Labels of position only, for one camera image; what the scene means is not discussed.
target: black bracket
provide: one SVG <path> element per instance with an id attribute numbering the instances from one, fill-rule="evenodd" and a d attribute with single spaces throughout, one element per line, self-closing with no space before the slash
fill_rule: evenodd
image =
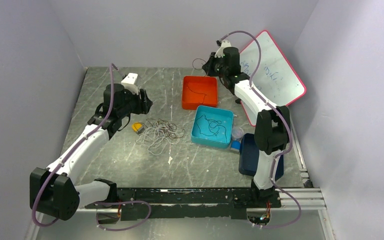
<path id="1" fill-rule="evenodd" d="M 291 126 L 289 108 L 287 106 L 278 106 L 276 109 L 286 120 L 287 126 L 283 124 L 280 117 L 273 110 L 262 110 L 257 114 L 254 140 L 257 147 L 267 155 L 276 150 L 285 149 L 286 144 L 289 143 L 286 129 L 290 129 Z"/>
<path id="2" fill-rule="evenodd" d="M 107 184 L 109 186 L 109 193 L 108 197 L 104 200 L 106 203 L 116 203 L 119 201 L 119 197 L 117 196 L 117 184 L 115 182 L 112 182 L 110 180 L 97 178 L 95 181 L 102 182 L 104 184 Z"/>
<path id="3" fill-rule="evenodd" d="M 241 72 L 239 50 L 232 46 L 223 49 L 223 57 L 216 57 L 216 53 L 212 52 L 202 69 L 208 76 L 218 77 L 233 95 L 235 84 L 250 79 L 250 76 Z"/>
<path id="4" fill-rule="evenodd" d="M 114 84 L 113 96 L 111 114 L 102 125 L 102 128 L 108 131 L 109 139 L 122 127 L 123 118 L 129 117 L 130 114 L 147 114 L 153 105 L 145 89 L 140 89 L 139 94 L 133 94 L 119 83 Z M 110 109 L 110 99 L 111 85 L 109 84 L 103 92 L 103 103 L 97 106 L 95 114 L 87 122 L 88 125 L 99 125 L 104 120 Z"/>
<path id="5" fill-rule="evenodd" d="M 31 172 L 31 209 L 33 209 L 36 196 L 49 174 L 48 170 L 38 167 Z M 61 220 L 68 220 L 76 213 L 79 203 L 80 198 L 71 179 L 64 175 L 54 174 L 39 200 L 37 211 Z"/>

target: wire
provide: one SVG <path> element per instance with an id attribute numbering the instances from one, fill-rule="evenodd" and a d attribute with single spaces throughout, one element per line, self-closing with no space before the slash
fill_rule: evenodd
<path id="1" fill-rule="evenodd" d="M 204 119 L 207 120 L 207 122 L 208 122 L 208 131 L 210 133 L 212 133 L 212 135 L 208 135 L 208 134 L 202 133 L 201 127 L 198 125 L 198 120 L 201 119 L 202 117 L 204 117 Z M 205 114 L 202 114 L 200 117 L 196 118 L 195 122 L 196 122 L 196 126 L 199 129 L 199 134 L 207 136 L 207 137 L 212 137 L 212 136 L 216 136 L 217 137 L 217 134 L 219 134 L 219 132 L 220 132 L 220 127 L 224 128 L 224 138 L 225 138 L 226 142 L 228 141 L 228 137 L 226 136 L 227 128 L 222 125 L 222 121 L 214 120 L 214 119 L 208 119 Z"/>
<path id="2" fill-rule="evenodd" d="M 202 58 L 195 58 L 193 61 L 192 61 L 192 68 L 193 69 L 195 69 L 195 70 L 198 70 L 198 71 L 200 71 L 200 70 L 202 70 L 203 68 L 201 67 L 201 68 L 196 68 L 196 67 L 194 67 L 194 62 L 196 61 L 196 60 L 202 60 L 204 63 L 202 64 L 202 66 L 204 65 L 204 64 L 206 64 L 207 63 L 207 61 L 205 61 L 204 59 L 202 59 Z"/>
<path id="3" fill-rule="evenodd" d="M 98 126 L 96 126 L 88 134 L 86 134 L 85 137 L 80 138 L 80 140 L 74 144 L 74 146 L 67 152 L 67 154 L 64 156 L 64 158 L 61 160 L 61 163 L 57 164 L 55 169 L 52 170 L 52 172 L 48 175 L 48 177 L 45 179 L 45 181 L 43 182 L 42 186 L 40 187 L 39 192 L 37 193 L 36 199 L 34 200 L 34 203 L 33 203 L 33 207 L 31 208 L 31 219 L 32 219 L 33 223 L 36 224 L 39 227 L 49 227 L 49 226 L 51 226 L 52 224 L 54 224 L 58 220 L 58 218 L 55 218 L 54 220 L 52 220 L 49 223 L 41 223 L 36 218 L 36 211 L 38 209 L 39 201 L 40 201 L 40 199 L 41 199 L 41 197 L 42 197 L 42 195 L 43 195 L 43 193 L 45 191 L 45 188 L 47 187 L 47 185 L 51 181 L 52 177 L 65 164 L 65 162 L 67 162 L 67 160 L 71 157 L 71 155 L 73 155 L 73 153 L 79 148 L 79 146 L 85 140 L 87 140 L 91 135 L 96 133 L 98 131 L 98 129 L 100 129 L 102 127 L 102 125 L 107 121 L 108 117 L 111 114 L 111 110 L 113 109 L 113 103 L 114 103 L 114 76 L 113 76 L 113 68 L 116 71 L 119 71 L 119 69 L 113 63 L 111 63 L 109 65 L 109 76 L 110 76 L 110 79 L 111 79 L 111 96 L 110 96 L 110 100 L 109 100 L 108 112 L 106 113 L 105 117 L 103 118 L 103 120 L 100 122 L 100 124 Z"/>
<path id="4" fill-rule="evenodd" d="M 277 116 L 279 116 L 280 120 L 282 121 L 283 125 L 285 126 L 286 128 L 286 131 L 287 131 L 287 135 L 288 135 L 288 138 L 289 138 L 289 147 L 287 149 L 285 149 L 284 151 L 276 154 L 273 158 L 273 162 L 271 164 L 271 169 L 270 169 L 270 175 L 269 175 L 269 178 L 270 178 L 270 181 L 271 183 L 273 184 L 273 186 L 277 189 L 279 189 L 282 193 L 288 195 L 292 200 L 294 200 L 294 202 L 296 203 L 296 205 L 298 206 L 298 216 L 288 222 L 288 223 L 285 223 L 285 224 L 280 224 L 280 225 L 276 225 L 276 226 L 264 226 L 264 228 L 267 228 L 267 229 L 276 229 L 276 228 L 282 228 L 282 227 L 286 227 L 286 226 L 289 226 L 291 224 L 294 224 L 296 223 L 300 217 L 301 217 L 301 205 L 300 203 L 298 202 L 298 200 L 292 196 L 289 192 L 283 190 L 281 187 L 279 187 L 274 179 L 275 179 L 275 166 L 276 166 L 276 158 L 280 158 L 280 156 L 282 155 L 285 155 L 287 153 L 289 153 L 291 150 L 292 150 L 292 132 L 291 132 L 291 129 L 290 127 L 288 126 L 288 123 L 286 122 L 285 118 L 282 116 L 282 114 L 273 106 L 271 105 L 261 94 L 260 94 L 260 91 L 258 89 L 255 88 L 255 85 L 253 84 L 253 77 L 254 75 L 256 74 L 259 66 L 260 66 L 260 62 L 261 62 L 261 47 L 260 47 L 260 43 L 259 41 L 257 40 L 257 38 L 252 35 L 251 33 L 247 32 L 247 31 L 243 31 L 243 30 L 236 30 L 236 31 L 232 31 L 232 32 L 229 32 L 228 34 L 224 35 L 222 38 L 220 38 L 220 41 L 223 41 L 224 39 L 226 39 L 229 35 L 232 35 L 232 34 L 237 34 L 237 33 L 242 33 L 242 34 L 246 34 L 248 36 L 250 36 L 256 43 L 257 47 L 258 47 L 258 62 L 257 62 L 257 66 L 255 68 L 255 70 L 252 72 L 251 76 L 249 76 L 249 86 L 251 87 L 251 90 L 263 101 L 263 103 L 265 103 L 267 106 L 269 106 L 275 113 Z"/>
<path id="5" fill-rule="evenodd" d="M 203 70 L 202 67 L 201 67 L 201 68 L 196 68 L 196 67 L 194 67 L 194 62 L 195 62 L 196 60 L 202 60 L 202 61 L 204 62 L 204 63 L 202 64 L 202 66 L 204 66 L 204 65 L 207 63 L 207 61 L 205 61 L 205 60 L 202 59 L 202 58 L 195 58 L 195 59 L 192 61 L 192 68 L 193 68 L 193 69 L 198 70 L 198 71 Z M 208 76 L 208 72 L 209 72 L 209 71 L 210 71 L 210 69 L 208 69 L 207 72 L 204 71 L 204 73 L 205 73 L 204 77 Z"/>
<path id="6" fill-rule="evenodd" d="M 163 119 L 152 119 L 149 118 L 146 120 L 149 125 L 145 126 L 145 130 L 139 134 L 139 138 L 136 140 L 136 143 L 147 148 L 154 156 L 158 156 L 163 153 L 167 145 L 176 145 L 180 142 L 180 139 L 185 136 L 185 129 L 182 130 L 182 135 L 177 132 L 177 126 L 174 123 L 171 123 Z M 165 145 L 162 147 L 161 151 L 155 153 L 155 149 L 159 148 L 163 143 Z"/>
<path id="7" fill-rule="evenodd" d="M 117 217 L 118 218 L 121 218 L 122 217 L 122 205 L 118 205 L 118 209 L 117 209 Z"/>
<path id="8" fill-rule="evenodd" d="M 265 215 L 267 216 L 267 218 L 270 218 L 270 212 L 272 210 L 272 204 L 270 203 L 270 201 L 267 201 L 265 203 L 265 205 L 266 205 Z"/>
<path id="9" fill-rule="evenodd" d="M 203 104 L 205 102 L 205 98 L 206 96 L 208 96 L 206 93 L 203 93 L 203 92 L 196 92 L 196 91 L 193 91 L 190 87 L 189 87 L 189 83 L 186 85 L 187 89 L 189 89 L 192 93 L 194 94 L 204 94 L 204 98 L 202 99 L 202 102 L 200 102 L 199 104 Z"/>
<path id="10" fill-rule="evenodd" d="M 107 227 L 103 227 L 102 225 L 100 225 L 99 220 L 98 220 L 98 213 L 97 213 L 96 217 L 95 217 L 95 219 L 96 219 L 96 227 L 98 227 L 98 228 L 100 228 L 100 229 L 102 229 L 104 231 L 120 232 L 120 231 L 129 230 L 129 229 L 132 229 L 132 228 L 136 228 L 136 227 L 144 224 L 150 218 L 150 215 L 151 215 L 151 205 L 149 203 L 147 203 L 146 201 L 141 201 L 141 200 L 122 201 L 122 202 L 95 202 L 95 204 L 107 205 L 107 206 L 108 205 L 119 205 L 119 206 L 121 206 L 121 205 L 124 205 L 124 204 L 145 204 L 145 205 L 148 206 L 148 214 L 146 215 L 146 217 L 142 221 L 140 221 L 140 222 L 138 222 L 138 223 L 136 223 L 136 224 L 134 224 L 132 226 L 125 227 L 125 228 L 119 228 L 119 229 L 117 229 L 117 228 L 107 228 Z"/>

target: dark blue container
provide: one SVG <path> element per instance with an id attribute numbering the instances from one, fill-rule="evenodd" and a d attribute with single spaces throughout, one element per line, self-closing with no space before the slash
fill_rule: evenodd
<path id="1" fill-rule="evenodd" d="M 254 140 L 254 134 L 246 133 L 240 143 L 239 148 L 239 172 L 243 175 L 254 177 L 257 172 L 260 150 Z M 284 156 L 280 156 L 277 164 L 275 180 L 284 175 Z"/>

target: black string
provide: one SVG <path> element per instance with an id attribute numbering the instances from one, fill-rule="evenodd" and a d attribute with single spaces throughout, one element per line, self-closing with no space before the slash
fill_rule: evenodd
<path id="1" fill-rule="evenodd" d="M 212 133 L 212 135 L 207 135 L 207 134 L 202 133 L 202 130 L 201 130 L 200 126 L 198 125 L 198 120 L 201 119 L 202 117 L 204 117 L 204 119 L 207 120 L 207 122 L 208 122 L 208 131 L 210 133 Z M 224 138 L 225 138 L 226 142 L 228 141 L 228 136 L 226 134 L 227 129 L 226 129 L 225 126 L 222 125 L 222 121 L 220 121 L 220 120 L 208 119 L 205 114 L 202 114 L 200 117 L 198 117 L 196 119 L 196 126 L 199 129 L 199 134 L 207 136 L 207 137 L 212 137 L 212 136 L 216 136 L 217 137 L 217 134 L 219 134 L 219 132 L 220 132 L 220 127 L 222 127 L 222 128 L 224 128 Z"/>
<path id="2" fill-rule="evenodd" d="M 203 104 L 205 102 L 205 98 L 207 96 L 207 94 L 203 93 L 203 92 L 196 92 L 196 91 L 193 91 L 190 87 L 189 87 L 189 84 L 186 85 L 187 89 L 189 89 L 192 93 L 194 94 L 204 94 L 204 98 L 202 99 L 202 102 L 200 102 L 199 104 Z"/>
<path id="3" fill-rule="evenodd" d="M 196 68 L 196 67 L 194 66 L 194 62 L 195 62 L 196 60 L 202 60 L 202 61 L 204 62 L 201 66 L 204 66 L 204 64 L 206 64 L 207 61 L 205 61 L 205 60 L 202 59 L 202 58 L 195 58 L 195 59 L 192 61 L 192 68 L 193 68 L 193 69 L 198 70 L 198 71 L 203 70 L 202 67 L 201 67 L 201 68 Z"/>
<path id="4" fill-rule="evenodd" d="M 202 64 L 202 66 L 203 66 L 205 63 L 207 63 L 207 61 L 205 61 L 205 60 L 202 59 L 202 58 L 195 58 L 195 59 L 192 61 L 192 68 L 195 69 L 195 70 L 200 71 L 200 70 L 203 69 L 202 67 L 201 67 L 201 68 L 196 68 L 196 67 L 194 66 L 194 62 L 195 62 L 196 60 L 202 60 L 202 61 L 204 62 L 204 63 Z"/>

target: scratched metal surface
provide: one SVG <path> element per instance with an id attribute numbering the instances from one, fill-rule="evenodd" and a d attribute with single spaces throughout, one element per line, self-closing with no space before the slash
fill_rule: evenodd
<path id="1" fill-rule="evenodd" d="M 273 211 L 272 226 L 295 218 L 296 210 Z M 46 215 L 45 223 L 53 218 Z M 138 221 L 123 221 L 107 224 L 107 228 L 126 228 Z M 317 210 L 303 210 L 301 219 L 288 227 L 260 229 L 246 220 L 230 217 L 149 219 L 143 225 L 128 231 L 108 232 L 96 227 L 95 214 L 77 212 L 68 221 L 57 221 L 51 227 L 41 227 L 37 240 L 322 240 L 326 239 Z"/>
<path id="2" fill-rule="evenodd" d="M 138 135 L 130 126 L 118 132 L 99 151 L 78 184 L 87 184 L 96 178 L 104 178 L 117 183 L 118 187 L 148 188 L 190 188 L 190 187 L 248 187 L 252 178 L 238 171 L 239 154 L 198 145 L 191 142 L 191 130 L 195 111 L 182 109 L 182 83 L 184 76 L 202 76 L 193 68 L 152 68 L 126 67 L 123 73 L 137 73 L 138 86 L 146 89 L 154 102 L 149 114 L 132 115 L 134 122 L 144 122 L 147 118 L 164 119 L 185 129 L 186 135 L 177 145 L 165 147 L 161 155 L 154 156 L 146 148 L 135 143 Z M 114 72 L 115 81 L 121 77 Z M 65 139 L 65 151 L 82 133 L 89 118 L 103 101 L 103 92 L 110 83 L 107 67 L 90 67 L 87 70 L 71 124 Z M 245 132 L 254 133 L 242 107 L 235 103 L 235 97 L 221 84 L 218 86 L 218 108 L 231 110 L 237 117 L 234 125 Z M 278 181 L 281 187 L 303 187 L 296 151 L 285 156 L 284 176 Z"/>

